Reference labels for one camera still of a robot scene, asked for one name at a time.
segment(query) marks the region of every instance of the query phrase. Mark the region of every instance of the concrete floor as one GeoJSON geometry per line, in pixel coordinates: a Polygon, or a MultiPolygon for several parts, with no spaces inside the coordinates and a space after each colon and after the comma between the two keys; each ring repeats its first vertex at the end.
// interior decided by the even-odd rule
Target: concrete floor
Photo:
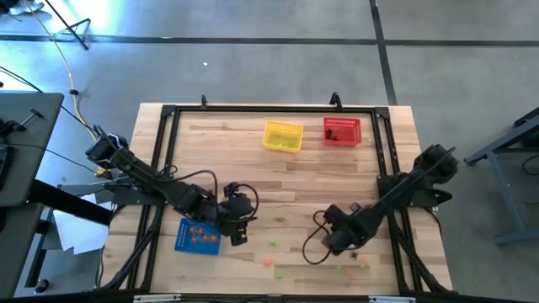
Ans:
{"type": "MultiPolygon", "coordinates": [[[[90,17],[96,35],[375,38],[368,0],[52,3],[68,23],[90,17]]],[[[534,0],[378,0],[378,7],[387,39],[539,40],[534,0]]],[[[53,16],[41,16],[51,30],[61,27],[53,16]]],[[[2,16],[0,34],[43,34],[31,17],[21,19],[2,16]]],[[[210,102],[325,104],[338,91],[346,104],[387,104],[375,45],[96,43],[84,51],[65,43],[61,48],[82,92],[87,120],[127,138],[138,104],[198,102],[202,93],[210,102]]],[[[387,53],[398,104],[413,107],[422,147],[456,146],[457,157],[463,158],[539,104],[537,48],[388,47],[387,53]]],[[[45,91],[67,95],[67,72],[51,43],[0,42],[0,65],[45,91]]],[[[3,77],[0,81],[8,89],[25,89],[3,77]]],[[[64,105],[72,109],[71,99],[64,105]]],[[[62,112],[49,148],[86,162],[90,144],[85,129],[62,112]]],[[[505,164],[516,183],[523,179],[520,162],[505,164]]],[[[94,181],[87,171],[50,154],[38,177],[51,184],[94,181]]],[[[539,243],[494,245],[493,237],[512,225],[487,163],[461,165],[445,188],[455,197],[439,213],[455,290],[537,300],[539,243]]],[[[48,255],[41,276],[53,287],[46,294],[90,289],[97,256],[48,255]]],[[[17,295],[30,294],[18,288],[17,295]]]]}

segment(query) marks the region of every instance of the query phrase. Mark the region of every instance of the wooden tabletop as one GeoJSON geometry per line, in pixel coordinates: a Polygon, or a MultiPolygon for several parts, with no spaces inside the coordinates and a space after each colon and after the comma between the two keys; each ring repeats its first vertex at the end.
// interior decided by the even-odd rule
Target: wooden tabletop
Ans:
{"type": "MultiPolygon", "coordinates": [[[[131,150],[150,162],[162,104],[141,104],[131,150]]],[[[392,128],[401,169],[412,168],[420,154],[412,110],[408,106],[390,107],[392,128]]],[[[249,223],[248,242],[232,247],[229,238],[221,240],[218,256],[175,252],[174,243],[182,216],[167,206],[152,280],[152,292],[184,293],[278,293],[310,295],[391,295],[398,292],[387,223],[359,250],[359,262],[348,252],[330,256],[313,266],[302,256],[302,245],[316,225],[312,214],[330,204],[347,208],[352,202],[368,205],[376,201],[378,166],[371,118],[368,114],[331,114],[358,118],[362,143],[356,147],[325,146],[323,116],[298,113],[182,113],[174,147],[176,176],[200,169],[213,170],[219,188],[232,181],[249,183],[259,192],[258,219],[249,223]],[[262,146],[264,122],[277,120],[304,126],[302,149],[296,154],[266,150],[262,146]],[[270,245],[270,239],[277,241],[270,245]],[[264,266],[264,260],[273,264],[264,266]],[[275,276],[280,272],[282,279],[275,276]]],[[[163,165],[167,130],[161,152],[163,165]]],[[[387,139],[382,142],[387,150],[387,139]]],[[[210,177],[200,175],[186,180],[212,189],[210,177]]],[[[102,284],[127,259],[135,242],[140,206],[125,207],[113,220],[104,250],[102,284]]],[[[421,209],[410,210],[414,240],[419,256],[446,288],[451,289],[440,231],[433,218],[421,209]]],[[[307,244],[307,257],[316,260],[327,249],[318,233],[307,244]]],[[[141,258],[137,284],[141,283],[147,255],[141,258]]],[[[409,263],[403,257],[407,281],[411,283],[409,263]]]]}

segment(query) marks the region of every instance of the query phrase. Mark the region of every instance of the yellow basket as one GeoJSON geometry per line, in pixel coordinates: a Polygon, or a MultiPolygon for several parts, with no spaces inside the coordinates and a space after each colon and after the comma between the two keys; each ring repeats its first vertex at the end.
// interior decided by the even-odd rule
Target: yellow basket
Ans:
{"type": "Polygon", "coordinates": [[[262,144],[266,148],[298,152],[302,148],[303,126],[277,121],[266,121],[262,144]]]}

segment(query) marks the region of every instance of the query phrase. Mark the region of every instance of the orange peg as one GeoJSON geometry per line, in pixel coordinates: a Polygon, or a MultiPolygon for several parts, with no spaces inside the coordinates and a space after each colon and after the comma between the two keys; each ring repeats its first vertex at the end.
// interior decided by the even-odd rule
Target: orange peg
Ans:
{"type": "Polygon", "coordinates": [[[265,267],[269,267],[269,266],[271,266],[271,264],[273,264],[273,260],[272,260],[272,259],[270,259],[270,258],[264,259],[264,266],[265,266],[265,267]]]}

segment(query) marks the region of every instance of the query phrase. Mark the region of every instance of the blue pegboard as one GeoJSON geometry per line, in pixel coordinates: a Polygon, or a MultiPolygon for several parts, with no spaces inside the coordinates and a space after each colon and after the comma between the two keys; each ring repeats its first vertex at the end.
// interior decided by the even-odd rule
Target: blue pegboard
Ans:
{"type": "Polygon", "coordinates": [[[187,218],[179,222],[174,250],[186,253],[219,254],[221,234],[204,223],[196,223],[187,218]]]}

